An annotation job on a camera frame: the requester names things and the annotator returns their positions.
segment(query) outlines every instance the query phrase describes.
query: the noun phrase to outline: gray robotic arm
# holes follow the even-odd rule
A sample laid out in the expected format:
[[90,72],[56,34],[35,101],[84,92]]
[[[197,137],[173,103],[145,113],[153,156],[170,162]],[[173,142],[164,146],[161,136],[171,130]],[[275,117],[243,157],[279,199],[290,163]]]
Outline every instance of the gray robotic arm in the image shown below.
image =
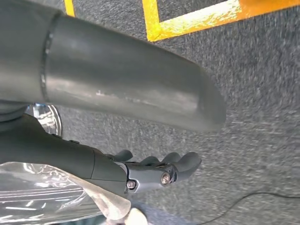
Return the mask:
[[164,187],[187,179],[196,153],[160,162],[105,155],[44,132],[28,105],[113,113],[194,131],[225,121],[220,93],[197,65],[146,42],[26,0],[0,1],[0,164],[46,164],[112,193]]

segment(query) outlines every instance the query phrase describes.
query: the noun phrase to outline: reflective metal surface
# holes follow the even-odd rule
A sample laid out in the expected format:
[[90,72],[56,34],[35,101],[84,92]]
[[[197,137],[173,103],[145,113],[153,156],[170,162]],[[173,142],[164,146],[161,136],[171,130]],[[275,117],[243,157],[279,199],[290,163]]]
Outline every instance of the reflective metal surface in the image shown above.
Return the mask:
[[62,122],[54,105],[30,105],[26,113],[35,116],[47,133],[62,136]]

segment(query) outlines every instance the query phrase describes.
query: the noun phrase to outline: gray metal tube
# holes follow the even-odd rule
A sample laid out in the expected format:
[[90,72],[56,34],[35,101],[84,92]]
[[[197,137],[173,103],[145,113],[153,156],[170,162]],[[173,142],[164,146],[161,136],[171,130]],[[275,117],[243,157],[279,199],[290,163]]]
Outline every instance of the gray metal tube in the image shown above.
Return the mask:
[[[44,101],[195,131],[218,129],[225,120],[222,96],[194,63],[95,24],[55,15],[57,13],[43,27],[37,20],[17,17],[27,25],[30,22],[29,31],[38,34],[35,39],[36,45],[26,45],[25,40],[18,38],[19,45],[23,44],[23,51],[39,51],[41,60],[23,71],[1,64],[0,69],[5,68],[8,75],[3,79],[1,74],[0,79],[9,83],[12,90],[8,100]],[[0,25],[0,29],[5,26],[2,22]],[[14,25],[14,32],[19,29],[17,23]],[[20,32],[18,35],[29,33],[24,29]],[[6,29],[5,33],[2,31],[3,35],[9,43],[9,36],[17,34]],[[24,63],[19,64],[20,50],[12,46],[16,40],[9,43],[12,49],[10,54],[15,60],[12,66],[26,68]],[[8,52],[10,48],[0,43],[0,59],[5,60],[2,49]],[[8,77],[11,71],[15,78],[27,77],[29,82],[14,83]],[[0,84],[0,90],[5,87],[5,83]]]

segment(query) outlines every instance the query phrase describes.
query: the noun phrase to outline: prosthetic hand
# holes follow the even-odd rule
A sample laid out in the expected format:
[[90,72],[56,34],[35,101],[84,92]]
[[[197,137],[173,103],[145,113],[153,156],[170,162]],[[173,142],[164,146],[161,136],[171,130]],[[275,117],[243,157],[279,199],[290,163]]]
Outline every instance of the prosthetic hand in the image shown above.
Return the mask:
[[172,152],[161,162],[156,157],[150,156],[139,163],[128,162],[133,155],[127,150],[121,151],[115,156],[106,156],[124,168],[127,174],[127,191],[129,193],[163,188],[176,181],[188,179],[201,163],[199,156],[194,152],[189,152],[182,157],[176,152]]

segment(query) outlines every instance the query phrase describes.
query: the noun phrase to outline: gray carpet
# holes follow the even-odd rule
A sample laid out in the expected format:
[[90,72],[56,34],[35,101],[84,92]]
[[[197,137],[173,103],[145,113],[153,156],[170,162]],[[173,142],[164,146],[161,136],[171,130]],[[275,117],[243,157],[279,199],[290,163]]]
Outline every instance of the gray carpet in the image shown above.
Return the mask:
[[[58,0],[44,2],[63,8]],[[214,2],[158,5],[161,18],[168,19]],[[74,0],[74,5],[79,18],[145,40],[142,0]],[[203,164],[191,179],[133,198],[196,223],[220,215],[255,190],[300,195],[299,15],[300,7],[294,7],[154,43],[207,69],[228,105],[221,131],[194,133],[60,107],[64,138],[103,152],[127,148],[136,159],[198,152]],[[299,205],[300,200],[252,196],[210,224],[300,224]]]

